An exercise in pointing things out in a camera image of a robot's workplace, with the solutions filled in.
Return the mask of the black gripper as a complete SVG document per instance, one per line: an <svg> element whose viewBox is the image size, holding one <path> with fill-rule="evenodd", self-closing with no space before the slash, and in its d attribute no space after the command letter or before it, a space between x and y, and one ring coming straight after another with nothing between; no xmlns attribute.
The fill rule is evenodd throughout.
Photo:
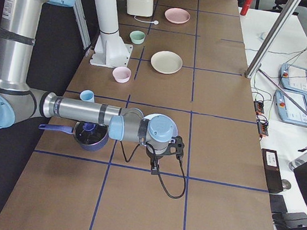
<svg viewBox="0 0 307 230"><path fill-rule="evenodd" d="M183 158L184 155L184 142L181 136L172 137L170 140L170 143L167 144L167 147L163 152L159 153L159 151L155 150L155 153L153 153L152 148L150 147L150 144L147 143L146 145L146 154L151 159L150 160L150 166L151 166L151 174L152 175L158 175L159 171L159 163L157 160L154 159L154 156L159 160L160 158L164 156L175 156L177 160Z"/></svg>

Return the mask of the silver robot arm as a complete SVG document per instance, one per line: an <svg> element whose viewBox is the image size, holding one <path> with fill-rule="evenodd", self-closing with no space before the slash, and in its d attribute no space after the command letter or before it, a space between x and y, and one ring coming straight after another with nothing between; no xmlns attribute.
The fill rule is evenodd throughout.
<svg viewBox="0 0 307 230"><path fill-rule="evenodd" d="M141 110L114 107L30 88L27 74L44 3L72 7L75 0L4 0L0 25L0 129L32 117L75 120L75 126L40 125L69 133L86 150L97 151L110 139L144 146L152 174L159 160L174 155L181 161L184 143L174 121L165 115L145 118Z"/></svg>

